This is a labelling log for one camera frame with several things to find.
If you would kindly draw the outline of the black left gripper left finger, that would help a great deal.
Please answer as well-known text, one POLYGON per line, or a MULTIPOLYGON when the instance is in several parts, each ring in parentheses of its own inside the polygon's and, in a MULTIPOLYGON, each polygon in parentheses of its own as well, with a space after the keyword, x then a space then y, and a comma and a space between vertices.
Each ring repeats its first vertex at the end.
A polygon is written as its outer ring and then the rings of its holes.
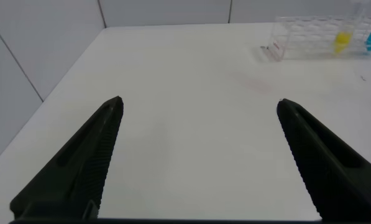
POLYGON ((14 217, 97 218, 123 111, 104 102, 12 199, 14 217))

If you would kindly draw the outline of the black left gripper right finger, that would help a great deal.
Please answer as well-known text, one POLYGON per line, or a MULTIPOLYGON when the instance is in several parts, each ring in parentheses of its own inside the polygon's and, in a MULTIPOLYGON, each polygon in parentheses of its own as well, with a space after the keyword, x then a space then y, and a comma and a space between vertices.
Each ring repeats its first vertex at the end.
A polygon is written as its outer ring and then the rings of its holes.
POLYGON ((277 115, 298 171, 324 220, 371 220, 371 163, 294 101, 277 115))

